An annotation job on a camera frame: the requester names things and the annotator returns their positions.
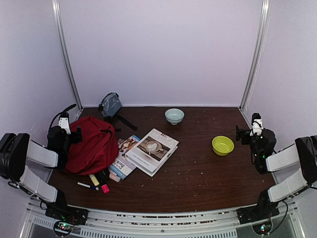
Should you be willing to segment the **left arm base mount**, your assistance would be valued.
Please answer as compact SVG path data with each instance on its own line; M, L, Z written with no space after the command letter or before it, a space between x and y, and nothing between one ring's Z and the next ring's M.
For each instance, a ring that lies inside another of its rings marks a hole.
M56 220L65 221L73 225L85 225L89 211L87 209L67 206L66 209L56 208L47 204L45 215Z

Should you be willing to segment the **red backpack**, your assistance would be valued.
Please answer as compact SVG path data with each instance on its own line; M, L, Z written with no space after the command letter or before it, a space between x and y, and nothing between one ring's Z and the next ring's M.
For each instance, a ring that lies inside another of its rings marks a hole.
M70 125L71 132L78 128L82 132L82 141L70 146L64 170L86 176L108 168L119 154L113 125L95 117L83 117Z

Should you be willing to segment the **dog cover book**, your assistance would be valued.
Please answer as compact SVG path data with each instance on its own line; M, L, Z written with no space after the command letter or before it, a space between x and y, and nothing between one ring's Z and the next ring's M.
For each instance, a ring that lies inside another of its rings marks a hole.
M128 161L126 153L132 149L140 139L132 135L128 139L118 140L119 153L115 161L109 166L109 170L115 173L120 179L126 179L135 169L136 166Z

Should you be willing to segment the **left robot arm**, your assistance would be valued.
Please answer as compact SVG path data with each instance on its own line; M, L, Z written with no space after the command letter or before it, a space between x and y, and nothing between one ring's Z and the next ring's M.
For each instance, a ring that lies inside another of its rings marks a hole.
M60 220L71 216L64 193L47 184L26 165L30 160L46 168L64 170L68 163L70 146L82 141L81 128L68 133L54 126L48 132L48 145L42 146L30 139L27 133L6 133L0 140L0 176L16 188L21 188L38 196L47 204L52 204L52 212Z

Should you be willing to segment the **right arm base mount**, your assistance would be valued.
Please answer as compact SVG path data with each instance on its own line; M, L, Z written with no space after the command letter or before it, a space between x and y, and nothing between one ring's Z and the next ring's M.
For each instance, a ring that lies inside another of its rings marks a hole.
M256 206L239 208L236 212L241 225L268 219L271 216L274 217L280 214L278 208L259 210Z

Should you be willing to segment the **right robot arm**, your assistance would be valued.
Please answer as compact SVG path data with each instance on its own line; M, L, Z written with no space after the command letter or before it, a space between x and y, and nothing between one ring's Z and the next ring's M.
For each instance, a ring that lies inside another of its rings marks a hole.
M275 134L254 122L253 128L242 129L236 126L236 140L250 146L252 163L261 174L280 171L295 164L300 168L281 183L265 189L259 195L255 206L248 208L259 219L264 219L290 195L300 193L317 181L317 137L306 136L275 153Z

